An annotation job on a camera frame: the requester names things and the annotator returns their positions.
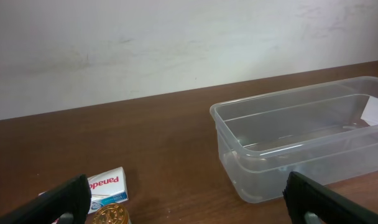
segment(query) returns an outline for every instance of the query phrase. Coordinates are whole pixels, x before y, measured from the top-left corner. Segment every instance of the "brown table surface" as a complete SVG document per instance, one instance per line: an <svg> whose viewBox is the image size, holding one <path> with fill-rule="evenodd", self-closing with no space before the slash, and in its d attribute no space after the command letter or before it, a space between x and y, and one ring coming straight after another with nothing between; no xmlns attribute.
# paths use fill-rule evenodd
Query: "brown table surface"
<svg viewBox="0 0 378 224"><path fill-rule="evenodd" d="M218 159L209 108L364 75L378 77L378 62L0 121L0 215L77 174L122 166L133 223L290 223L282 198L239 198ZM330 187L378 213L378 172Z"/></svg>

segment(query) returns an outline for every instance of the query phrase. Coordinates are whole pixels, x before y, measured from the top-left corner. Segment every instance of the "gold lid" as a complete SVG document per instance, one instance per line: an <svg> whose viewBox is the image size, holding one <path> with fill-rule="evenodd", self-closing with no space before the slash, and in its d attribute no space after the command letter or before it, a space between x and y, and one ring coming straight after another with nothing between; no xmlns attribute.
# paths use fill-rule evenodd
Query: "gold lid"
<svg viewBox="0 0 378 224"><path fill-rule="evenodd" d="M99 209L92 224L128 224L129 215L124 206L111 203Z"/></svg>

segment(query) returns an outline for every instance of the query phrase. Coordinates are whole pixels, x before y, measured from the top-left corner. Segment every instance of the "clear plastic bin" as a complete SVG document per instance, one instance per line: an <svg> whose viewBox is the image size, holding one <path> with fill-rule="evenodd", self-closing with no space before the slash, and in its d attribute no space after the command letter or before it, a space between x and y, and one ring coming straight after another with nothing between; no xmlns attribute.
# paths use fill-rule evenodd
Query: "clear plastic bin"
<svg viewBox="0 0 378 224"><path fill-rule="evenodd" d="M218 103L218 151L240 197L282 196L290 171L329 184L378 170L378 78Z"/></svg>

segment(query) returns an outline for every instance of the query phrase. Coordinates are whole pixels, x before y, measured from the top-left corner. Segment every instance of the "transparent storage box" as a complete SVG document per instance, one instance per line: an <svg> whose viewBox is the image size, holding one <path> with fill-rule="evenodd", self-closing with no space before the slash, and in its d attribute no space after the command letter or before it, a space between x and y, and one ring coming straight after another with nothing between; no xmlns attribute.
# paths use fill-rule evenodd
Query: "transparent storage box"
<svg viewBox="0 0 378 224"><path fill-rule="evenodd" d="M211 107L219 158L240 197L281 197L290 171L329 184L378 170L378 78L306 86Z"/></svg>

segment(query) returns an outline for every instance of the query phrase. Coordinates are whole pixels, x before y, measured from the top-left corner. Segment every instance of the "wall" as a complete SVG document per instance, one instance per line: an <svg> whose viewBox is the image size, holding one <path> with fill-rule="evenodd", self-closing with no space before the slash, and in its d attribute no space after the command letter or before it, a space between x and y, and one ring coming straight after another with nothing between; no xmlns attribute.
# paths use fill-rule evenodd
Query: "wall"
<svg viewBox="0 0 378 224"><path fill-rule="evenodd" d="M378 60L378 0L0 0L0 119Z"/></svg>

